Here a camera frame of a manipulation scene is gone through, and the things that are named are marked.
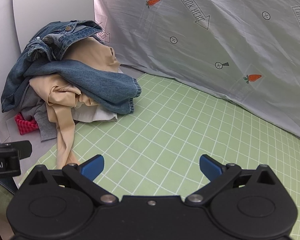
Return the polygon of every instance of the metal button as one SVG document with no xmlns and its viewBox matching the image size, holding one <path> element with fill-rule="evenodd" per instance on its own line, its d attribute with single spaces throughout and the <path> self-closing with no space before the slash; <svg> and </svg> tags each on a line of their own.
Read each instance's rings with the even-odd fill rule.
<svg viewBox="0 0 300 240">
<path fill-rule="evenodd" d="M 154 200 L 149 200 L 149 201 L 148 201 L 148 205 L 150 205 L 150 206 L 155 206 L 155 205 L 156 205 L 156 201 L 154 201 Z"/>
<path fill-rule="evenodd" d="M 203 200 L 203 196 L 201 196 L 199 194 L 192 194 L 188 197 L 188 200 L 193 203 L 199 203 Z"/>
<path fill-rule="evenodd" d="M 100 200 L 104 203 L 113 203 L 116 200 L 116 197 L 114 195 L 106 194 L 101 196 Z"/>
</svg>

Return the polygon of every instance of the pile of clothes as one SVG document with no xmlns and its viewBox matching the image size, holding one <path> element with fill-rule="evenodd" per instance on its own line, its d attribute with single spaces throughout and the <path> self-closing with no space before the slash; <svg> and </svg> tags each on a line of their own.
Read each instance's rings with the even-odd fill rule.
<svg viewBox="0 0 300 240">
<path fill-rule="evenodd" d="M 41 141 L 57 138 L 57 169 L 78 163 L 74 120 L 116 121 L 134 111 L 133 98 L 141 94 L 98 32 L 94 21 L 49 23 L 27 44 L 1 96 L 2 112 L 19 112 L 20 134 L 39 129 Z"/>
</svg>

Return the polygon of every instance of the pink plaid cloth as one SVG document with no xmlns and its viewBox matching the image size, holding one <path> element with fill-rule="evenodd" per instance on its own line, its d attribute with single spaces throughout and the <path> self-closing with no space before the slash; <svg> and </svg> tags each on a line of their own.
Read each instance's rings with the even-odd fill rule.
<svg viewBox="0 0 300 240">
<path fill-rule="evenodd" d="M 32 119 L 31 121 L 26 121 L 22 114 L 17 114 L 14 117 L 14 120 L 17 123 L 18 129 L 19 129 L 19 133 L 21 135 L 26 134 L 26 133 L 30 133 L 32 131 L 35 131 L 37 129 L 39 129 L 37 122 L 35 121 L 35 119 Z"/>
</svg>

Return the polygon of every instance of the green checkered surface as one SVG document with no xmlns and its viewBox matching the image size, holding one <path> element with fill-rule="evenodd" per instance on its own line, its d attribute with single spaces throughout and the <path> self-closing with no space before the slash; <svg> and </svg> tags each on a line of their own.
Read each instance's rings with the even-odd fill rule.
<svg viewBox="0 0 300 240">
<path fill-rule="evenodd" d="M 202 154 L 243 169 L 267 163 L 298 206 L 291 236 L 300 240 L 300 139 L 175 80 L 144 74 L 138 82 L 142 94 L 133 114 L 119 116 L 117 122 L 76 125 L 73 150 L 79 161 L 96 154 L 105 159 L 98 185 L 119 198 L 184 198 L 209 182 L 199 168 Z M 37 164 L 55 169 L 56 146 Z"/>
</svg>

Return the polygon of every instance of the orange carrot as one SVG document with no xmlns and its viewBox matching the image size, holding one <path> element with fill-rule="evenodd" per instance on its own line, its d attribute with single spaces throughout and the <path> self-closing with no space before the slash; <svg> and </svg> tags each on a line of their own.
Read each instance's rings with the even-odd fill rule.
<svg viewBox="0 0 300 240">
<path fill-rule="evenodd" d="M 148 8 L 150 8 L 149 6 L 154 6 L 159 1 L 160 0 L 149 0 L 146 2 L 146 5 L 148 6 Z"/>
<path fill-rule="evenodd" d="M 260 77 L 262 77 L 261 75 L 247 75 L 247 77 L 244 77 L 243 79 L 247 81 L 247 84 L 249 84 L 250 82 L 255 82 L 257 79 L 259 79 Z"/>
</svg>

